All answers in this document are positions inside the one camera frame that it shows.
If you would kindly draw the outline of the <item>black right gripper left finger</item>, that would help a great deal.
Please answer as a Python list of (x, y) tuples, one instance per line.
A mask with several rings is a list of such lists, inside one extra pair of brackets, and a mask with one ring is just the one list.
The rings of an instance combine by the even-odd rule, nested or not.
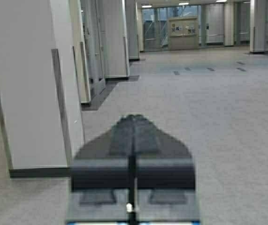
[(69, 169), (67, 225), (134, 223), (130, 172), (133, 144), (134, 116), (130, 114), (82, 146)]

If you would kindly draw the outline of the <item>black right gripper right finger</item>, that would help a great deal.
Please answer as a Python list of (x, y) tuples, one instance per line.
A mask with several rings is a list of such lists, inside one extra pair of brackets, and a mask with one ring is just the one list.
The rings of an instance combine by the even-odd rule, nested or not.
[(142, 115), (133, 117), (133, 223), (201, 223), (189, 149)]

